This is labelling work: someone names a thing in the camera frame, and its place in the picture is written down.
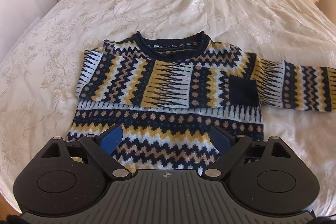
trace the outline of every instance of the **white bedspread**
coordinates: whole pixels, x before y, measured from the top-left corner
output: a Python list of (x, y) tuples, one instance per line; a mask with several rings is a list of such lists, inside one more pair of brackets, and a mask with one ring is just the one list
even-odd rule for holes
[[(0, 189), (15, 209), (16, 176), (68, 132), (83, 50), (137, 30), (147, 38), (205, 31), (268, 60), (336, 67), (336, 27), (309, 0), (62, 0), (0, 68)], [(315, 212), (336, 213), (336, 113), (262, 111), (265, 139), (280, 136), (319, 179)]]

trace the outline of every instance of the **sweater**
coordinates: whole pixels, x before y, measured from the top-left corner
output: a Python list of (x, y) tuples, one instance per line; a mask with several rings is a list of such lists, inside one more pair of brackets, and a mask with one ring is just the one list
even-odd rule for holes
[(268, 61), (204, 32), (157, 40), (138, 32), (85, 51), (76, 97), (68, 141), (120, 124), (123, 140), (111, 156), (131, 172), (201, 174), (221, 156), (212, 125), (263, 140), (262, 103), (336, 111), (336, 70)]

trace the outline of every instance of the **yellow zigzag stripe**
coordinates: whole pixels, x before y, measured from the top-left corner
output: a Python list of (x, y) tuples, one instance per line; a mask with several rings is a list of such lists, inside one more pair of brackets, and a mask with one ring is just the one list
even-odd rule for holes
[(209, 98), (208, 107), (216, 107), (217, 104), (217, 98), (215, 98), (216, 90), (218, 87), (216, 86), (216, 76), (217, 71), (214, 68), (210, 68), (210, 75), (208, 75), (209, 81), (207, 81), (207, 84), (209, 87), (207, 88), (209, 90), (209, 93), (207, 94), (207, 97)]
[[(118, 146), (117, 148), (117, 153), (121, 153), (124, 152), (126, 154), (130, 154), (132, 152), (135, 152), (136, 156), (140, 156), (140, 157), (149, 157), (149, 156), (154, 156), (156, 159), (158, 159), (160, 156), (164, 156), (164, 158), (166, 159), (171, 159), (173, 158), (173, 160), (178, 161), (180, 159), (184, 159), (185, 162), (190, 162), (190, 161), (194, 161), (195, 163), (199, 164), (201, 161), (204, 161), (205, 165), (209, 165), (212, 162), (215, 162), (215, 157), (214, 155), (211, 155), (209, 158), (207, 157), (206, 154), (202, 154), (200, 155), (200, 157), (198, 157), (196, 155), (196, 153), (192, 152), (190, 155), (187, 154), (186, 151), (181, 151), (181, 153), (179, 153), (177, 155), (177, 153), (175, 151), (172, 151), (170, 153), (168, 153), (165, 149), (162, 149), (161, 151), (158, 151), (156, 148), (152, 148), (151, 150), (147, 150), (146, 146), (142, 146), (140, 149), (136, 146), (133, 145), (132, 147), (128, 147), (126, 144), (123, 144), (122, 146)], [(121, 164), (126, 165), (127, 163), (130, 164), (130, 162), (123, 162), (122, 159), (119, 160), (119, 162)], [(145, 167), (150, 167), (150, 169), (157, 169), (158, 165), (160, 165), (160, 163), (156, 163), (156, 164), (151, 164), (151, 161), (147, 162), (144, 164), (142, 163), (142, 160), (139, 160), (138, 163), (140, 163), (140, 165), (145, 166)]]
[(129, 163), (124, 164), (124, 167), (132, 173), (135, 173), (137, 169), (153, 169), (152, 165), (143, 164), (139, 162), (137, 163), (129, 162)]
[(304, 93), (303, 93), (303, 80), (302, 80), (302, 72), (300, 71), (300, 66), (295, 66), (294, 69), (295, 72), (295, 91), (297, 95), (295, 96), (296, 103), (298, 104), (298, 107), (295, 109), (297, 110), (305, 110), (305, 104), (303, 102)]
[(99, 97), (102, 97), (103, 91), (106, 87), (106, 85), (110, 84), (112, 78), (115, 76), (115, 68), (117, 67), (118, 61), (122, 57), (119, 55), (115, 55), (115, 59), (112, 60), (112, 65), (109, 67), (109, 71), (106, 73), (106, 79), (104, 79), (103, 83), (99, 86), (98, 90), (95, 91), (95, 95), (91, 97), (91, 100), (96, 101)]
[(336, 111), (336, 69), (327, 68), (329, 79), (329, 92), (331, 98), (331, 111)]
[[(123, 128), (124, 134), (131, 134), (131, 135), (137, 135), (144, 137), (146, 134), (148, 134), (151, 138), (160, 138), (161, 140), (164, 140), (165, 138), (169, 138), (170, 142), (174, 143), (180, 143), (184, 141), (186, 138), (189, 142), (195, 142), (198, 141), (199, 143), (203, 143), (206, 141), (208, 144), (211, 144), (210, 138), (207, 132), (205, 132), (203, 135), (200, 134), (200, 132), (197, 130), (194, 134), (191, 134), (189, 130), (186, 130), (184, 133), (177, 132), (176, 134), (172, 134), (170, 130), (167, 130), (166, 132), (162, 132), (161, 128), (157, 128), (156, 130), (153, 130), (151, 126), (148, 126), (146, 128), (137, 128), (135, 129), (134, 126), (130, 126), (128, 128), (125, 127), (124, 124), (121, 124)], [(73, 123), (71, 125), (71, 131), (77, 131), (77, 132), (95, 132), (95, 133), (102, 133), (105, 130), (107, 130), (110, 126), (108, 124), (105, 124), (104, 126), (100, 123), (97, 126), (94, 125), (94, 123), (91, 123), (90, 125), (76, 125)]]
[(85, 125), (76, 125), (75, 123), (73, 123), (71, 125), (71, 129), (70, 131), (79, 131), (79, 132), (82, 132), (82, 133), (102, 133), (104, 132), (105, 130), (109, 129), (109, 125), (108, 124), (105, 124), (105, 125), (102, 125), (101, 123), (99, 123), (98, 125), (95, 125), (93, 122), (91, 124), (85, 124)]
[(122, 49), (122, 48), (127, 48), (127, 47), (132, 47), (134, 48), (135, 47), (135, 41), (132, 40), (132, 41), (128, 41), (128, 42), (123, 42), (122, 44), (117, 44), (117, 43), (114, 43), (114, 47), (115, 48), (119, 48), (119, 49)]
[(133, 92), (135, 91), (135, 85), (140, 83), (140, 77), (141, 77), (141, 73), (145, 71), (145, 65), (148, 64), (148, 62), (145, 59), (140, 59), (142, 61), (142, 63), (137, 63), (138, 68), (135, 71), (135, 74), (132, 75), (132, 81), (130, 81), (128, 83), (128, 85), (130, 86), (130, 88), (127, 90), (127, 96), (125, 96), (124, 100), (125, 100), (125, 104), (126, 105), (131, 105), (132, 102), (131, 100), (135, 97), (135, 95), (133, 94)]
[(249, 63), (249, 59), (248, 56), (245, 52), (241, 52), (242, 54), (242, 58), (240, 60), (240, 62), (237, 64), (236, 67), (234, 68), (229, 68), (226, 73), (228, 75), (234, 75), (234, 76), (238, 76), (238, 77), (243, 77), (243, 73), (245, 72), (245, 69), (247, 68), (247, 63)]

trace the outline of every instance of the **zigzag pattern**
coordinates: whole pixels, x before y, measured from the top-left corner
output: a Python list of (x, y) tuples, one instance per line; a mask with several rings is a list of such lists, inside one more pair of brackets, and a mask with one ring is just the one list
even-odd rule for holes
[(139, 140), (130, 140), (126, 138), (113, 151), (111, 156), (117, 160), (122, 158), (124, 161), (132, 159), (134, 163), (141, 162), (150, 165), (156, 165), (158, 162), (162, 166), (172, 165), (173, 169), (183, 166), (184, 169), (206, 168), (215, 162), (221, 155), (213, 148), (210, 151), (206, 149), (199, 150), (197, 147), (187, 147), (186, 145), (178, 147), (169, 147), (167, 144), (159, 145), (155, 142), (149, 144), (147, 140), (140, 142)]
[[(85, 52), (76, 91), (81, 101), (67, 140), (120, 124), (123, 141), (111, 155), (132, 172), (192, 168), (201, 173), (220, 157), (210, 142), (211, 126), (263, 140), (259, 102), (336, 110), (335, 69), (271, 62), (208, 41), (204, 33), (151, 41), (138, 33)], [(180, 60), (184, 53), (188, 59)]]

